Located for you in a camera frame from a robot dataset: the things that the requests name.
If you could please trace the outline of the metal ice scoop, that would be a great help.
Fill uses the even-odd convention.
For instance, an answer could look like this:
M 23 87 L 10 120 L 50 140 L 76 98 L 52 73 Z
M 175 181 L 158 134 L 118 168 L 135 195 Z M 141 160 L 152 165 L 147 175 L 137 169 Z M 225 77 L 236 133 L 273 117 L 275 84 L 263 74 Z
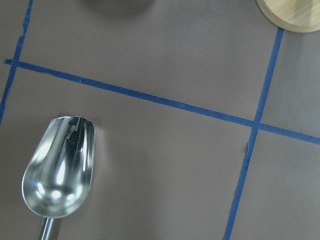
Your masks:
M 21 183 L 26 206 L 42 217 L 38 240 L 50 240 L 58 219 L 86 200 L 93 177 L 96 130 L 87 118 L 54 118 L 43 134 Z

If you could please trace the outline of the wooden stand with pole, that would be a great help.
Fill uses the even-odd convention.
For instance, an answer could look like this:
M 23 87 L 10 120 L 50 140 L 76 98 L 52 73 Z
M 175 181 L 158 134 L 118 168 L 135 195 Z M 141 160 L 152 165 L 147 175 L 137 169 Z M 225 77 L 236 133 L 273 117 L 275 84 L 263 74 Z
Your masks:
M 318 0 L 258 0 L 264 16 L 274 25 L 294 33 L 320 30 L 320 2 Z

